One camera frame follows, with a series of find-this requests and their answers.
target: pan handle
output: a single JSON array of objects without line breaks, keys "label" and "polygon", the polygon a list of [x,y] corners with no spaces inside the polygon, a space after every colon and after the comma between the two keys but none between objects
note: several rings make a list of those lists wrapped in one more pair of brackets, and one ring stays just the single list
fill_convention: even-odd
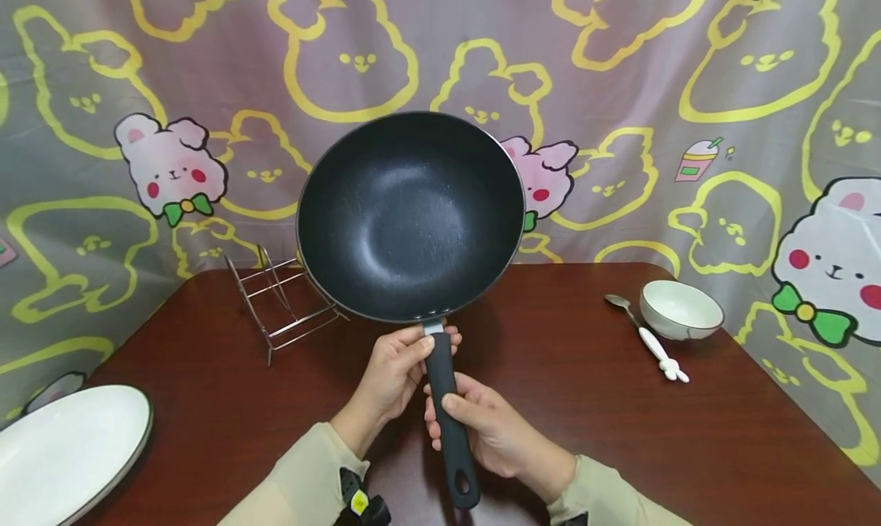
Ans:
[{"label": "pan handle", "polygon": [[445,394],[456,394],[456,377],[453,375],[453,351],[450,335],[441,323],[425,324],[425,334],[434,337],[434,351],[425,359],[428,381],[431,383],[431,399],[440,424],[441,449],[447,474],[447,490],[456,508],[468,510],[480,502],[480,486],[474,472],[474,457],[468,445],[468,433],[462,423],[454,420],[441,407]]}]

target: wok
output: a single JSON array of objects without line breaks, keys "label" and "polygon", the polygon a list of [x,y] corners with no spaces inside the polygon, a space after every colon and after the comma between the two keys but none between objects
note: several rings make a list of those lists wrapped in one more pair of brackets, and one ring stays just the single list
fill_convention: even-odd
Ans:
[{"label": "wok", "polygon": [[441,318],[497,281],[524,213],[505,149],[469,122],[423,111],[354,128],[321,157],[301,195],[297,245],[318,288],[357,315],[423,323],[434,335],[425,366],[447,487],[462,509],[480,501],[480,487],[464,427],[441,407],[456,392]]}]

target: person's right hand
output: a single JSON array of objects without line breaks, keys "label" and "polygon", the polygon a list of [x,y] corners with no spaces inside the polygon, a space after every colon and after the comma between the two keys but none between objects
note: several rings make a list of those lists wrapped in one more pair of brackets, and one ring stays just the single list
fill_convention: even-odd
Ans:
[{"label": "person's right hand", "polygon": [[[459,394],[446,394],[442,405],[465,425],[477,462],[506,479],[520,479],[547,504],[556,501],[575,476],[575,457],[541,435],[492,388],[458,372],[456,386]],[[425,385],[424,392],[425,426],[431,447],[440,451],[442,433],[431,386]]]}]

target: hand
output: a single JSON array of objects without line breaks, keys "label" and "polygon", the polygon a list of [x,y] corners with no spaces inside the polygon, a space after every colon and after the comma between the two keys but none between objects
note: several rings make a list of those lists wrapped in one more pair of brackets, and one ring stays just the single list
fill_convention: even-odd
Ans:
[{"label": "hand", "polygon": [[[453,356],[462,335],[448,325]],[[330,426],[344,443],[363,459],[370,444],[390,420],[399,417],[424,375],[424,360],[434,350],[434,337],[425,336],[422,325],[380,336],[373,345],[370,362],[349,403],[332,418]]]},{"label": "hand", "polygon": [[[546,504],[560,498],[575,476],[575,456],[541,435],[492,388],[458,372],[456,386],[459,394],[446,394],[442,405],[465,426],[477,462],[503,478],[520,479]],[[442,433],[431,386],[425,385],[424,392],[425,426],[431,447],[440,451]]]}]

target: stainless steel stand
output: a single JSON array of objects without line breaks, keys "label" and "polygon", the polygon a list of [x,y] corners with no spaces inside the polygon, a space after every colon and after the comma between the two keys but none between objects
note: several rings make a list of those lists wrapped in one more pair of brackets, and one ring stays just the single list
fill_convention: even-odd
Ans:
[{"label": "stainless steel stand", "polygon": [[[248,310],[251,313],[251,317],[254,318],[254,321],[257,323],[257,327],[260,328],[260,333],[263,334],[263,339],[266,339],[266,345],[268,346],[268,353],[266,357],[266,366],[272,366],[272,353],[282,348],[294,343],[302,337],[313,333],[315,330],[323,328],[330,322],[333,322],[336,318],[343,318],[347,322],[349,318],[344,315],[344,313],[338,310],[335,302],[331,302],[324,293],[321,293],[318,287],[315,287],[309,277],[306,275],[306,271],[301,269],[300,271],[295,271],[290,277],[279,279],[278,273],[281,268],[289,268],[291,266],[299,265],[300,261],[296,258],[292,258],[290,260],[283,261],[283,263],[279,265],[273,265],[272,259],[270,255],[266,252],[266,248],[262,245],[257,245],[257,250],[260,254],[260,270],[259,272],[253,273],[249,276],[240,277],[238,271],[236,270],[236,266],[232,264],[232,260],[230,260],[229,256],[224,256],[226,259],[226,265],[229,267],[229,270],[232,272],[232,276],[236,278],[236,286],[239,288],[239,294],[242,295],[242,299],[244,300],[243,304],[248,307]],[[284,294],[283,284],[288,283],[289,281],[294,281],[296,278],[303,278],[309,287],[312,287],[317,293],[321,296],[321,299],[324,299],[325,307],[320,308],[320,310],[309,313],[307,316],[298,317],[296,313],[291,309],[291,304],[288,302],[288,296]],[[261,288],[254,290],[253,293],[249,293],[248,289],[245,288],[245,283],[250,282],[249,284],[255,284],[255,281],[264,281],[265,284],[260,284]],[[260,316],[257,315],[257,312],[254,308],[253,299],[255,296],[259,294],[266,293],[267,291],[272,291],[272,293],[278,298],[278,301],[281,302],[281,305],[284,307],[284,310],[287,311],[291,315],[292,321],[288,325],[284,325],[279,329],[270,331],[266,328],[266,325],[263,324]],[[288,331],[294,329],[297,326],[300,326],[306,322],[320,322],[320,316],[327,315],[327,313],[331,313],[332,316],[329,319],[325,319],[324,322],[318,323],[312,329],[306,331],[306,333],[301,333],[300,335],[296,335],[293,339],[286,340],[279,344],[280,340],[283,339],[283,335],[288,333]]]}]

